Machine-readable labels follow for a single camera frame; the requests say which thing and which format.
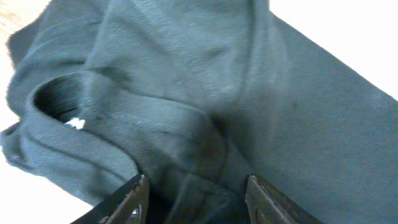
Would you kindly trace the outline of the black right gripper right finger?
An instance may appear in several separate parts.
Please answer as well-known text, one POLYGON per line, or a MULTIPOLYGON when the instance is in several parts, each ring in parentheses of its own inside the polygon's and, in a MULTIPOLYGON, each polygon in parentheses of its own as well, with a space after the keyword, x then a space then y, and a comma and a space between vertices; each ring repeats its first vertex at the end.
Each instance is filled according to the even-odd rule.
POLYGON ((251 224, 323 224, 257 175, 247 177, 245 202, 251 224))

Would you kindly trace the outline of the black t-shirt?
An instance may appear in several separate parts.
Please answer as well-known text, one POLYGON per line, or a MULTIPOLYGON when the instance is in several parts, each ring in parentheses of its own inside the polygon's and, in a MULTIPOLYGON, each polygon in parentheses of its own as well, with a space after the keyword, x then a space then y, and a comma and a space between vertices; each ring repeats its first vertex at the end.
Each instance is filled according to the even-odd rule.
POLYGON ((259 175, 324 223, 397 222, 397 101, 267 1, 55 0, 8 42, 7 161, 151 223, 248 223, 259 175))

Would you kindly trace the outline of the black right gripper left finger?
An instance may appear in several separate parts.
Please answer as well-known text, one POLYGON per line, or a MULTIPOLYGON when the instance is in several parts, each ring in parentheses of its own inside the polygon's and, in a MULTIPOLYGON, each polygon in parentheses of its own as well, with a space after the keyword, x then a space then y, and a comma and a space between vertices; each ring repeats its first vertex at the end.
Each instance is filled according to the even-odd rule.
POLYGON ((71 224, 145 224, 149 193, 148 178, 137 174, 71 224))

